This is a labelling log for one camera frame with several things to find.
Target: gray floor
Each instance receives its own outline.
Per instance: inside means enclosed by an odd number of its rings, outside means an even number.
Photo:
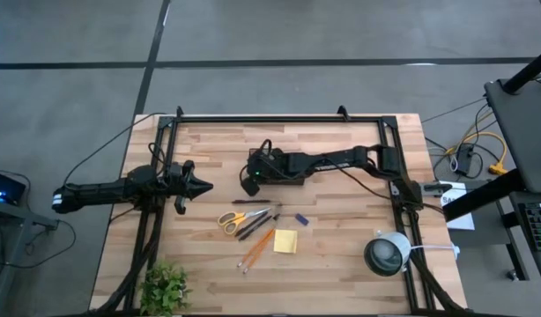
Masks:
[[[144,62],[160,0],[0,0],[0,63]],[[159,60],[256,58],[524,57],[541,52],[537,0],[175,0]],[[423,118],[482,96],[483,84],[521,64],[155,70],[145,113],[420,113]],[[65,174],[129,124],[143,70],[0,70],[0,168],[32,179],[30,202],[75,226],[74,248],[19,271],[10,316],[83,312],[98,268],[109,208],[57,216],[50,197]],[[424,126],[451,145],[483,104]],[[490,130],[498,132],[493,126]],[[75,182],[109,181],[127,137],[75,173]],[[480,144],[500,153],[494,139]],[[482,153],[485,164],[492,160]],[[508,156],[506,167],[513,167]],[[445,166],[438,170],[453,179]],[[489,175],[483,173],[480,178]],[[541,316],[541,282],[518,234],[529,282],[504,279],[504,247],[465,249],[458,265],[469,307]],[[65,228],[37,242],[26,263],[69,243]]]

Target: butcher block tabletop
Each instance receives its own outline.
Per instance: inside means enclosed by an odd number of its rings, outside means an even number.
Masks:
[[[432,181],[419,116],[393,115],[397,117],[410,178]],[[137,166],[150,164],[147,144],[154,141],[158,119],[153,116],[134,127],[123,164],[124,175]],[[182,266],[189,274],[188,287],[193,290],[189,294],[191,307],[175,313],[408,313],[403,275],[377,276],[363,259],[365,245],[376,232],[396,230],[390,201],[371,195],[338,170],[315,173],[303,186],[261,186],[255,197],[249,197],[241,188],[239,171],[247,163],[249,149],[258,148],[267,138],[274,148],[309,154],[380,142],[376,123],[180,123],[173,161],[193,160],[196,177],[214,187],[193,202],[186,202],[186,214],[182,216],[174,210],[174,197],[167,200],[158,261]],[[386,181],[357,168],[347,172],[372,190],[389,194]],[[276,203],[232,205],[231,201],[237,199],[270,199]],[[425,200],[440,203],[435,198]],[[226,235],[217,224],[219,216],[228,211],[267,206],[281,214],[278,221],[269,221],[242,242]],[[116,205],[112,217],[130,207]],[[307,226],[294,218],[297,213],[309,220]],[[132,211],[109,226],[91,308],[103,304],[129,271],[138,223],[139,211]],[[237,263],[273,226],[297,231],[296,253],[275,253],[270,240],[253,268],[242,274]],[[450,245],[445,219],[437,211],[421,210],[419,227],[424,244]],[[453,251],[427,249],[426,261],[443,289],[456,303],[466,306]],[[413,273],[423,305],[419,274],[415,270]]]

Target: scissors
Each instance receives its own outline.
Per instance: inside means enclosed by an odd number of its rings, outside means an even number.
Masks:
[[[234,234],[237,231],[237,228],[239,228],[239,224],[245,221],[248,217],[253,217],[256,215],[260,215],[266,211],[271,210],[271,207],[265,208],[263,210],[258,211],[250,211],[250,212],[227,212],[221,217],[218,218],[218,225],[221,225],[224,227],[224,232],[227,234]]]

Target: yellow sticky note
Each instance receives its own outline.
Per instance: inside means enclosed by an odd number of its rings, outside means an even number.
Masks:
[[[295,230],[279,230],[274,232],[274,252],[296,253],[298,232]]]

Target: potted plant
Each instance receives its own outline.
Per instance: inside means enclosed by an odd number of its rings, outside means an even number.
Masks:
[[[141,294],[140,313],[151,316],[173,315],[175,308],[186,309],[186,302],[192,291],[186,286],[187,275],[183,268],[175,269],[173,264],[158,262],[145,273],[145,280],[139,285]]]

